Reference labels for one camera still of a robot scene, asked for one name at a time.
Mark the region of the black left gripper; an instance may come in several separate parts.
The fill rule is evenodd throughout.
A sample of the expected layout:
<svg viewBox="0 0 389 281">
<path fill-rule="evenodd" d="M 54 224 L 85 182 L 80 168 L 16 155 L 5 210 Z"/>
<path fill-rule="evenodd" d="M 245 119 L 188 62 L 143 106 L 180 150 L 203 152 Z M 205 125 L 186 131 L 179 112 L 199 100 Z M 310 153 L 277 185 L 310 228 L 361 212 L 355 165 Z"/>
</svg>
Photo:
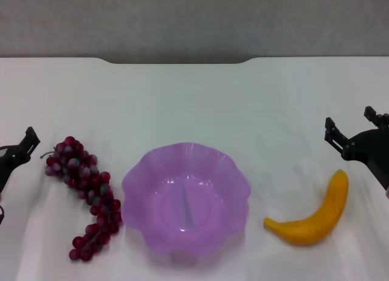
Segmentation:
<svg viewBox="0 0 389 281">
<path fill-rule="evenodd" d="M 12 171 L 30 161 L 31 155 L 40 140 L 33 127 L 28 127 L 23 140 L 16 145 L 1 147 L 1 192 L 12 173 Z"/>
</svg>

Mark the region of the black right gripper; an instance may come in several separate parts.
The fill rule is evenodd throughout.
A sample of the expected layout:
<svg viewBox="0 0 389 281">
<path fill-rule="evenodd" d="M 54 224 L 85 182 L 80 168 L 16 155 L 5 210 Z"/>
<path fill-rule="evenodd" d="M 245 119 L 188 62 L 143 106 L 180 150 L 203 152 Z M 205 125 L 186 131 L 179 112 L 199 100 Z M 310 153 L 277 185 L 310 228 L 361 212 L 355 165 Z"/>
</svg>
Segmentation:
<svg viewBox="0 0 389 281">
<path fill-rule="evenodd" d="M 361 132 L 350 139 L 327 117 L 325 141 L 334 147 L 344 160 L 365 164 L 381 186 L 388 186 L 388 113 L 378 114 L 371 106 L 367 106 L 364 116 L 378 129 Z"/>
</svg>

